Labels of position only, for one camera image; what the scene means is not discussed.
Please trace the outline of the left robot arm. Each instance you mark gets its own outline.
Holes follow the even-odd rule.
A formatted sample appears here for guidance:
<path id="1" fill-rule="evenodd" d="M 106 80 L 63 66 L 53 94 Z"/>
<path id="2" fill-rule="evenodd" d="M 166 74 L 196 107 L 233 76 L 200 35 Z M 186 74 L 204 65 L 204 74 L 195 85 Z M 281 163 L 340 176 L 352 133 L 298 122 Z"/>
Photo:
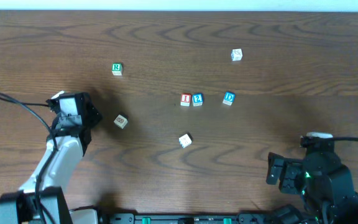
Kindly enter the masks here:
<path id="1" fill-rule="evenodd" d="M 45 154 L 18 191 L 1 195 L 0 223 L 99 223 L 93 207 L 70 210 L 64 191 L 102 116 L 85 92 L 61 91 L 45 105 L 57 115 L 51 125 L 42 122 Z"/>

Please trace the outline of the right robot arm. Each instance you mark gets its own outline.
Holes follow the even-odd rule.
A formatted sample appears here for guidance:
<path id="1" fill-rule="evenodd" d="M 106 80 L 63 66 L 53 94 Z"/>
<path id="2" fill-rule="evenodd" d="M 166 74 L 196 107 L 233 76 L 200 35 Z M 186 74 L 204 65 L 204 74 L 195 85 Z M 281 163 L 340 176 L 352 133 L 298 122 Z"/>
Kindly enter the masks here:
<path id="1" fill-rule="evenodd" d="M 303 159 L 269 153 L 266 183 L 278 184 L 283 194 L 299 195 L 317 223 L 358 223 L 358 193 L 349 168 L 334 152 L 336 141 L 358 138 L 310 132 L 300 138 Z"/>

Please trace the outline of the blue number 2 block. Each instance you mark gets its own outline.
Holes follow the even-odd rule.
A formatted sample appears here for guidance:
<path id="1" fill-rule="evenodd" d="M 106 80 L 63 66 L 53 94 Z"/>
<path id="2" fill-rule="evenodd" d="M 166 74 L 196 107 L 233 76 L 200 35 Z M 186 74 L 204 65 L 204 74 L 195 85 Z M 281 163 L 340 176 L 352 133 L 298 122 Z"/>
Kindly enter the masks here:
<path id="1" fill-rule="evenodd" d="M 203 94 L 197 93 L 192 95 L 193 106 L 202 106 L 203 105 Z"/>

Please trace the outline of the red letter I block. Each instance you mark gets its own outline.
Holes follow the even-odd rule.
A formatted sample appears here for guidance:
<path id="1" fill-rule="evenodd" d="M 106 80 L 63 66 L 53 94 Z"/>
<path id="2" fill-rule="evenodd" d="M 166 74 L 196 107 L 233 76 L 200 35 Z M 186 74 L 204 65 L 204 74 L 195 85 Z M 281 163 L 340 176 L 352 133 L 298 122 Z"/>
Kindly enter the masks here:
<path id="1" fill-rule="evenodd" d="M 181 94 L 181 99 L 180 99 L 180 105 L 181 106 L 190 106 L 191 104 L 191 94 L 188 93 L 182 93 Z"/>

